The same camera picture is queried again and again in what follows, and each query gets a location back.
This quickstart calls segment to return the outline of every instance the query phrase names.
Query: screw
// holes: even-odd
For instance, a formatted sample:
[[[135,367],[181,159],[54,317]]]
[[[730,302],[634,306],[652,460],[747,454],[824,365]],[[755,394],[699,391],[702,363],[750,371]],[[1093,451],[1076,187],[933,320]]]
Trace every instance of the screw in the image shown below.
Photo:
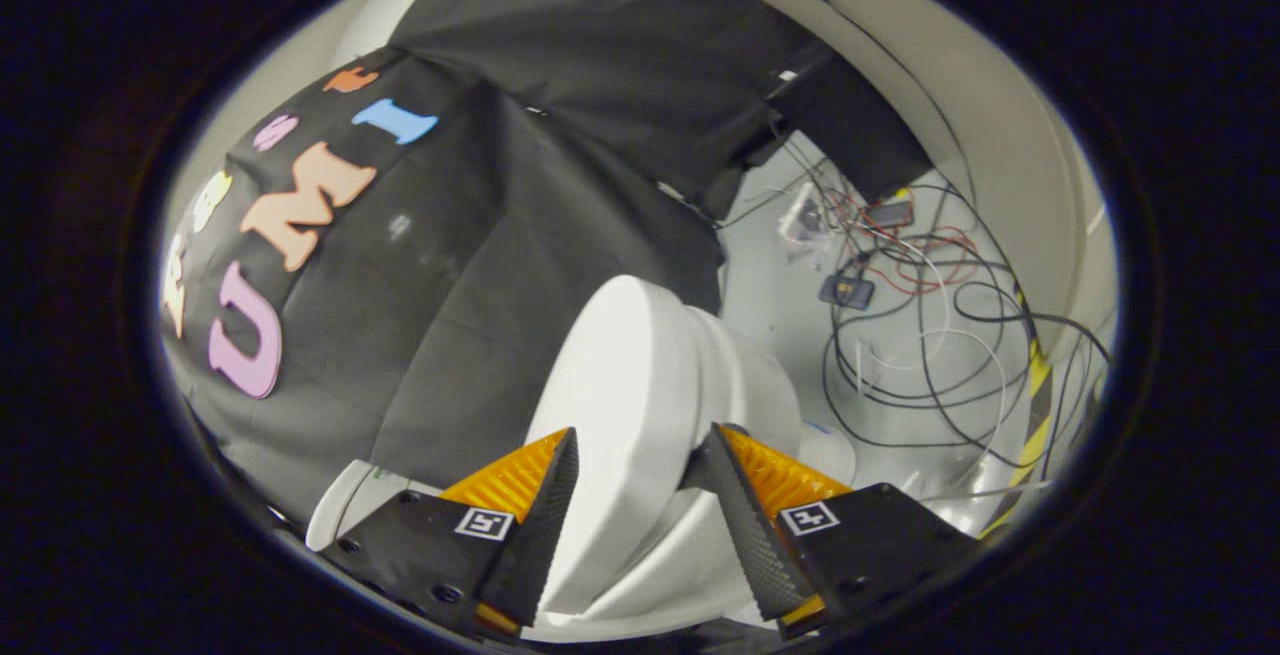
[[[438,585],[431,588],[431,597],[447,605],[453,605],[458,600],[462,600],[462,591],[452,585]]]

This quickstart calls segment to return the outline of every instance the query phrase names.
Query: black panel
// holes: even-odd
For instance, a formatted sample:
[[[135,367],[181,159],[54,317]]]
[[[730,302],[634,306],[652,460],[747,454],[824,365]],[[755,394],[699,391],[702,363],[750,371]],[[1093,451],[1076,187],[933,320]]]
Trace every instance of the black panel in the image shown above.
[[[909,601],[911,590],[979,546],[887,484],[791,512],[803,518],[799,525],[787,522],[783,510],[778,527],[787,532],[805,574],[818,587],[828,618],[838,622],[868,618]]]
[[[326,559],[403,609],[457,632],[475,629],[476,591],[503,540],[466,532],[475,508],[406,490],[361,519]],[[520,526],[506,516],[506,540]]]
[[[933,162],[910,128],[865,77],[827,43],[787,64],[769,104],[836,162],[868,203],[892,194]]]

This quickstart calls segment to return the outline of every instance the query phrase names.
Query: pink letter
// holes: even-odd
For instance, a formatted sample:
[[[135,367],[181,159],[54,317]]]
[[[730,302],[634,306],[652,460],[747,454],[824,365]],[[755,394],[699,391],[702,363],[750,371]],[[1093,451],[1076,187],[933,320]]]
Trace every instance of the pink letter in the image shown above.
[[[291,134],[293,128],[298,125],[298,118],[296,116],[279,116],[273,119],[273,122],[266,123],[257,134],[253,136],[253,148],[260,154],[265,154],[266,150],[274,148],[275,143],[284,139],[284,136]]]
[[[218,301],[227,307],[233,304],[257,329],[257,354],[252,358],[241,353],[223,331],[223,319],[215,319],[209,333],[209,363],[215,371],[228,376],[236,386],[248,397],[268,397],[275,386],[275,376],[280,372],[280,319],[271,304],[262,298],[239,272],[239,260],[233,260],[223,276],[223,287],[218,290]]]

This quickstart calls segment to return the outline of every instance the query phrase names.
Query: battery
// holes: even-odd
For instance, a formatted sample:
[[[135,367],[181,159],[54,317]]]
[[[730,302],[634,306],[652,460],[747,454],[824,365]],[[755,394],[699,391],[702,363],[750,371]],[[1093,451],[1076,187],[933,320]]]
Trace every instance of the battery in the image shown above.
[[[867,310],[876,292],[876,283],[860,278],[828,275],[818,290],[823,303],[840,304],[842,308]]]

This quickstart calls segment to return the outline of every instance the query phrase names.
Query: white cable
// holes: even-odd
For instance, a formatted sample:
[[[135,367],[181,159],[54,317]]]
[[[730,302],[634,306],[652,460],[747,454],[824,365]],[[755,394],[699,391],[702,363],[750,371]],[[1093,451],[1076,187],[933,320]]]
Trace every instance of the white cable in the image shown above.
[[[872,228],[861,225],[860,223],[856,223],[856,225],[860,226],[860,228],[863,228],[863,230],[873,232]],[[915,368],[923,368],[924,367],[924,362],[932,362],[933,356],[938,354],[938,351],[942,351],[942,342],[946,342],[946,333],[955,333],[955,330],[951,330],[951,299],[947,298],[947,285],[946,285],[946,281],[945,281],[946,278],[942,278],[942,272],[938,271],[937,266],[933,265],[933,260],[925,257],[925,255],[922,253],[922,251],[916,249],[915,246],[911,246],[910,242],[900,241],[900,239],[897,239],[897,237],[892,237],[892,235],[884,234],[883,232],[873,232],[873,234],[874,235],[881,235],[881,237],[887,237],[887,239],[891,239],[892,242],[897,242],[897,244],[904,246],[904,248],[913,251],[913,253],[919,255],[919,257],[922,260],[924,260],[924,264],[927,264],[927,266],[929,266],[929,269],[932,269],[934,278],[938,278],[938,292],[941,292],[941,294],[942,294],[942,312],[943,312],[943,316],[942,316],[942,328],[937,328],[937,330],[933,330],[933,331],[925,331],[925,333],[942,333],[942,336],[937,342],[934,342],[932,353],[924,354],[924,359],[920,363],[909,365],[909,367],[906,367],[906,365],[892,365],[890,362],[886,362],[886,359],[879,359],[878,356],[876,354],[874,349],[868,348],[867,351],[872,356],[872,358],[876,359],[877,363],[882,365],[882,367],[891,368],[891,371],[915,371]],[[890,356],[890,358],[891,359],[896,359],[895,356],[899,354],[899,353],[901,353],[901,351],[902,351],[902,348],[899,348],[899,349],[893,351],[893,353]],[[995,358],[995,357],[996,357],[996,354],[992,353],[992,358]]]
[[[1107,205],[1106,203],[1098,205],[1098,212],[1093,214],[1093,219],[1091,219],[1089,225],[1084,228],[1084,237],[1093,235],[1093,230],[1097,230],[1098,225],[1101,225],[1102,216],[1106,212],[1107,212]]]
[[[933,503],[933,500],[968,500],[970,496],[993,496],[993,495],[1009,495],[1010,493],[1023,493],[1024,490],[1043,490],[1053,485],[1051,478],[1042,478],[1039,482],[1029,482],[1027,485],[1015,485],[1011,487],[1001,487],[1000,490],[983,490],[982,493],[963,493],[959,495],[931,495],[920,496],[916,503]]]
[[[992,362],[996,363],[996,368],[997,371],[1000,371],[1000,383],[1001,383],[1000,406],[998,408],[996,408],[996,427],[992,429],[991,431],[991,438],[989,440],[987,440],[987,446],[983,446],[982,455],[978,455],[978,458],[974,459],[973,464],[969,464],[969,470],[965,471],[963,476],[956,478],[956,481],[951,484],[950,487],[946,487],[946,490],[943,490],[943,493],[946,493],[952,490],[952,487],[959,486],[960,482],[965,481],[965,478],[969,478],[969,476],[973,475],[973,471],[978,470],[978,464],[982,464],[983,459],[986,459],[987,455],[991,454],[992,446],[995,446],[997,438],[1000,438],[1000,425],[1005,420],[1004,417],[1005,397],[1009,394],[1009,377],[1005,377],[1005,365],[1001,365],[1000,358],[997,358],[996,356],[996,351],[993,351],[991,345],[987,345],[987,340],[980,339],[978,335],[974,335],[974,333],[969,333],[965,330],[952,330],[951,328],[933,328],[933,330],[924,330],[923,333],[918,333],[916,336],[933,335],[933,333],[956,333],[956,335],[964,335],[969,336],[969,339],[978,340],[978,344],[983,345],[983,349],[987,349],[987,354],[991,354]]]

